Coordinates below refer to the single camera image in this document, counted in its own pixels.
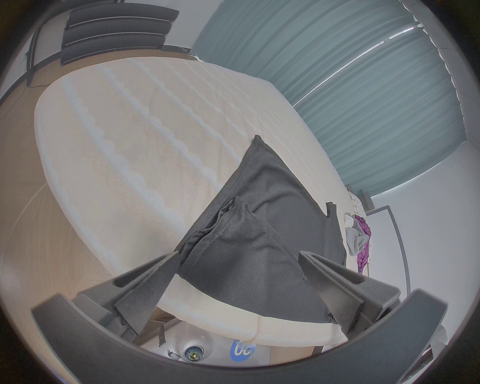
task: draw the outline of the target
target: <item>curtain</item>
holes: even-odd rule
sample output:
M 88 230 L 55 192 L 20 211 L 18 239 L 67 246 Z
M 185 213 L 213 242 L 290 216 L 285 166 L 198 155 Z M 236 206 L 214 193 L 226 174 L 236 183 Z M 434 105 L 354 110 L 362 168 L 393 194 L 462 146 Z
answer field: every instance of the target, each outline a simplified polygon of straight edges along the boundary
M 408 181 L 466 138 L 445 63 L 397 0 L 225 0 L 191 53 L 275 85 L 355 192 Z

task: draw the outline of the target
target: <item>bed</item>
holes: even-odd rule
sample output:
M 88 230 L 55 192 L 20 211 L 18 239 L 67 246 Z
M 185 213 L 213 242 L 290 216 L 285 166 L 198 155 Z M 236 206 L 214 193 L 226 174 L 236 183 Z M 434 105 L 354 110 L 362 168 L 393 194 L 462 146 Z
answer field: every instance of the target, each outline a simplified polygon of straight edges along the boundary
M 345 247 L 344 213 L 358 213 L 325 151 L 272 84 L 202 61 L 129 58 L 71 72 L 38 100 L 35 133 L 55 198 L 114 276 L 171 252 L 256 134 L 324 212 L 327 202 L 337 205 Z M 347 267 L 357 270 L 355 258 Z M 206 303 L 177 277 L 158 306 L 202 329 L 278 347 L 329 344 L 318 344 L 308 327 L 300 335 L 285 323 L 260 326 L 257 317 L 237 324 L 238 313 Z

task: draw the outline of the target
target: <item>black garment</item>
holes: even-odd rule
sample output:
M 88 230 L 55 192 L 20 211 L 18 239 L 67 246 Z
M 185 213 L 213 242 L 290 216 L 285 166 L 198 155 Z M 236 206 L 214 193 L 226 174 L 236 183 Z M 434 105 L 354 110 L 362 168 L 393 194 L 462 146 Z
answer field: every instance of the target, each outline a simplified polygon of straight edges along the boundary
M 327 209 L 325 215 L 257 135 L 177 246 L 179 275 L 214 299 L 261 316 L 329 323 L 298 265 L 300 251 L 345 264 L 336 206 Z

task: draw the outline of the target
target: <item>purple garment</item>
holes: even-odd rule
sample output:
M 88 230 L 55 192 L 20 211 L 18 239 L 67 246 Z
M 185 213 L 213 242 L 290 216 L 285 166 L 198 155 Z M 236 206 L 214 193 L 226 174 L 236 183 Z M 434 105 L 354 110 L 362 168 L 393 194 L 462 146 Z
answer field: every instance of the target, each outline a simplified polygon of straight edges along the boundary
M 359 272 L 363 273 L 363 269 L 367 265 L 369 257 L 370 237 L 372 237 L 372 231 L 363 217 L 355 215 L 363 232 L 368 236 L 369 240 L 365 243 L 363 250 L 357 255 L 357 264 L 359 266 Z

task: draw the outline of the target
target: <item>blue circular logo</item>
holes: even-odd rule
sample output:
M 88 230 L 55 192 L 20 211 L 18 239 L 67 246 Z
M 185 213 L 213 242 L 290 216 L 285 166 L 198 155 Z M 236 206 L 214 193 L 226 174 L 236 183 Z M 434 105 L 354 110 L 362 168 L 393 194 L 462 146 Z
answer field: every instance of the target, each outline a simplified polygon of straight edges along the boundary
M 237 341 L 238 340 L 235 340 L 230 348 L 230 357 L 233 361 L 245 361 L 255 352 L 255 344 L 249 345 L 245 350 L 237 345 Z

